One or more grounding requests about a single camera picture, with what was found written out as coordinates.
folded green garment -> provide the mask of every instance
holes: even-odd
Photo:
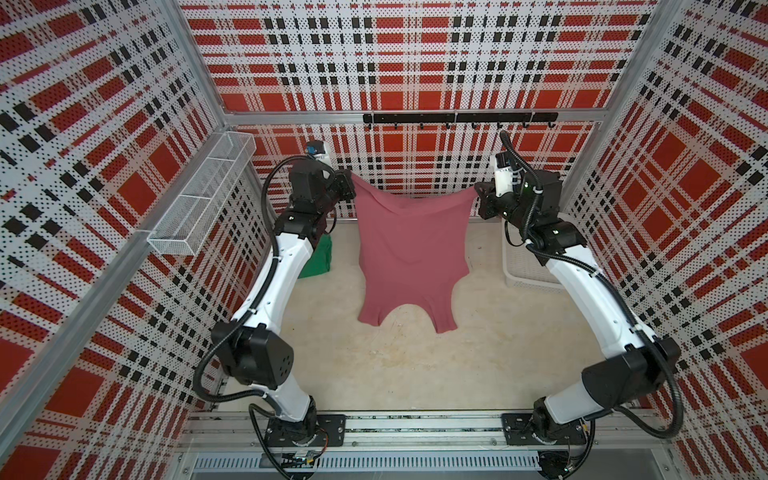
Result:
[[[312,252],[310,259],[304,264],[299,278],[320,275],[331,270],[331,247],[333,242],[330,235],[323,235],[317,242],[317,248]]]

